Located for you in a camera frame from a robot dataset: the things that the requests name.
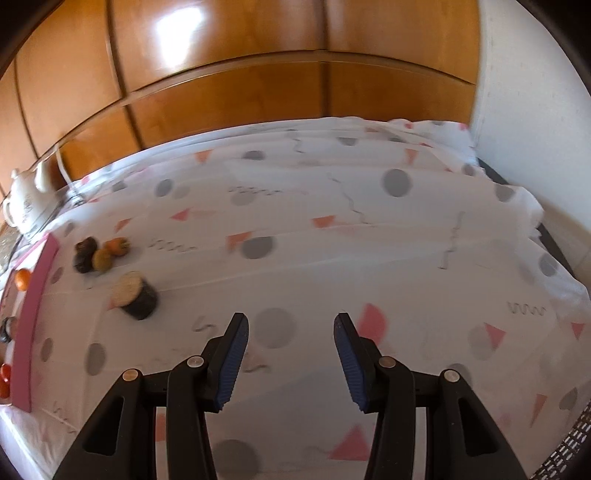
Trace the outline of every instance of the white teapot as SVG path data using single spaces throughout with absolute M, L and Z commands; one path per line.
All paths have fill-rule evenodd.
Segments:
M 20 172 L 15 168 L 11 173 L 12 187 L 2 209 L 6 223 L 17 227 L 23 235 L 35 234 L 58 205 L 48 168 L 48 161 L 44 160 L 34 170 Z

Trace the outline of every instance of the tablecloth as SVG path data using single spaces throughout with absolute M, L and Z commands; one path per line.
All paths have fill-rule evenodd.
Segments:
M 122 371 L 175 366 L 234 312 L 249 318 L 249 344 L 231 402 L 207 417 L 222 479 L 362 477 L 375 416 L 350 399 L 339 312 L 413 370 L 458 370 L 533 473 L 591 397 L 591 305 L 535 242 L 536 199 L 487 179 L 473 152 L 452 122 L 275 122 L 155 147 L 77 182 L 87 203 L 47 228 L 61 247 L 35 332 L 33 412 L 0 411 L 34 465 L 25 480 L 51 478 Z M 87 236 L 132 249 L 82 275 L 73 245 Z M 141 322 L 109 301 L 131 270 L 160 296 Z

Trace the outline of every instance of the cherry tomato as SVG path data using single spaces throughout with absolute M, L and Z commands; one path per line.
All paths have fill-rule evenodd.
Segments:
M 10 382 L 10 372 L 12 371 L 12 367 L 8 364 L 2 364 L 0 367 L 0 377 L 5 382 Z

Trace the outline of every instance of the screw head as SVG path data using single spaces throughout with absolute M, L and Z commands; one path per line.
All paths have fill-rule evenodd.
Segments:
M 135 368 L 130 368 L 129 370 L 126 370 L 125 372 L 123 372 L 123 380 L 125 380 L 126 382 L 133 382 L 133 380 L 135 380 L 136 378 L 138 378 L 139 373 Z
M 383 357 L 381 357 L 378 360 L 378 363 L 380 364 L 380 366 L 384 367 L 384 368 L 392 368 L 396 366 L 396 360 L 388 355 L 385 355 Z
M 457 382 L 460 380 L 460 374 L 455 370 L 445 370 L 443 373 L 443 378 L 445 378 L 448 382 Z
M 191 368 L 197 368 L 202 366 L 205 363 L 205 360 L 203 359 L 203 357 L 195 355 L 192 356 L 191 358 L 187 359 L 187 365 Z

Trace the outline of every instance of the pink tray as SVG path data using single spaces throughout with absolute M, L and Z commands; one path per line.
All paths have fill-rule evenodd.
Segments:
M 29 252 L 35 250 L 39 245 L 39 243 L 35 244 Z M 18 317 L 18 339 L 14 345 L 10 383 L 12 405 L 29 413 L 31 412 L 31 350 L 33 348 L 35 325 L 37 324 L 37 313 L 39 312 L 43 288 L 53 259 L 60 249 L 60 244 L 50 233 L 41 248 L 39 260 L 37 260 L 31 273 L 29 288 L 22 301 L 21 314 Z

